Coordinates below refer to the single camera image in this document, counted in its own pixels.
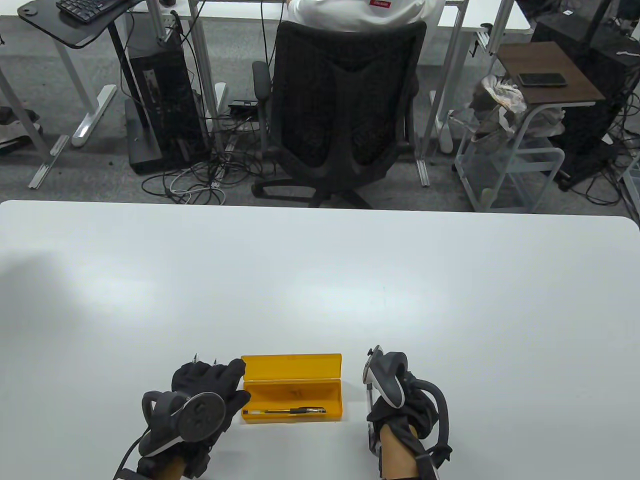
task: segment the hand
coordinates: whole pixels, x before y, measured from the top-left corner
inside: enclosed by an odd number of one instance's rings
[[[418,438],[427,438],[438,421],[438,412],[422,390],[412,388],[410,392],[405,392],[402,408],[393,408],[380,397],[367,416],[367,421],[373,422],[378,438],[382,427],[392,419],[406,419],[406,422],[415,428]]]
[[[229,365],[211,366],[204,362],[190,362],[180,367],[173,374],[172,391],[183,392],[191,397],[202,392],[217,393],[225,401],[225,418],[220,428],[202,442],[181,442],[154,457],[140,459],[138,473],[157,479],[175,464],[176,459],[180,459],[183,463],[179,465],[184,466],[182,474],[185,477],[201,476],[207,468],[211,448],[220,435],[229,429],[236,413],[251,399],[249,392],[237,389],[245,369],[245,363],[239,358],[232,360]]]
[[[204,442],[212,447],[231,426],[236,413],[251,399],[251,394],[238,390],[240,379],[244,375],[246,364],[239,358],[231,360],[229,365],[209,365],[204,362],[184,364],[175,374],[171,382],[171,390],[184,392],[191,397],[202,392],[214,392],[222,397],[227,406],[227,413],[220,428]]]

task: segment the white cable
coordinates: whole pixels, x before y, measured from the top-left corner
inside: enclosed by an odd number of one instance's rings
[[[193,194],[194,193],[200,193],[203,191],[217,191],[220,192],[222,194],[222,201],[220,203],[220,205],[224,205],[225,201],[227,200],[227,196],[225,194],[224,191],[222,191],[220,188],[218,188],[217,186],[214,186],[214,184],[216,183],[216,181],[212,182],[210,186],[208,187],[203,187],[203,188],[197,188],[194,190],[184,190],[184,189],[174,189],[173,186],[175,185],[175,183],[178,181],[179,178],[187,175],[188,173],[195,173],[199,170],[206,170],[207,169],[207,164],[205,162],[200,162],[197,163],[195,165],[193,165],[191,168],[185,168],[183,169],[169,184],[169,191],[173,194],[173,195],[177,195],[177,196],[189,196],[186,200],[186,202],[184,202],[185,205],[188,205],[189,202],[191,201]]]

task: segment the finger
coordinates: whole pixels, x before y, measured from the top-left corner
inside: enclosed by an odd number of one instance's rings
[[[208,370],[202,376],[202,379],[209,388],[213,388],[215,386],[215,391],[220,393],[222,390],[218,384],[218,378],[223,374],[223,372],[227,369],[226,365],[214,365],[209,367]]]
[[[191,369],[190,373],[193,377],[201,377],[206,374],[207,371],[211,368],[211,365],[205,362],[192,362],[191,365],[193,365],[193,368]]]
[[[186,380],[189,378],[189,374],[191,369],[193,368],[193,362],[189,362],[188,364],[184,364],[182,367],[177,369],[171,378],[171,389],[175,392],[180,388],[184,388],[184,386],[188,383]]]
[[[227,415],[233,417],[242,407],[249,403],[251,394],[246,390],[238,390],[227,401]]]
[[[227,369],[222,372],[222,375],[220,376],[221,389],[229,394],[237,390],[238,385],[240,384],[240,379],[244,376],[245,371],[246,363],[244,360],[241,360],[240,358],[231,360]]]

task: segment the pen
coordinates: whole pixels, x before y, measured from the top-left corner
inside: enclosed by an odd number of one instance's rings
[[[310,413],[326,413],[326,408],[321,406],[301,406],[299,408],[275,408],[269,410],[243,410],[245,415],[269,415],[284,413],[285,415],[304,415]]]

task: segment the open plastic box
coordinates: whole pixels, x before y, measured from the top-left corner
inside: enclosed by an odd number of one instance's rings
[[[275,423],[342,418],[342,355],[255,355],[244,356],[244,389],[251,401],[243,408],[248,423]],[[301,407],[320,407],[326,413],[267,413]]]

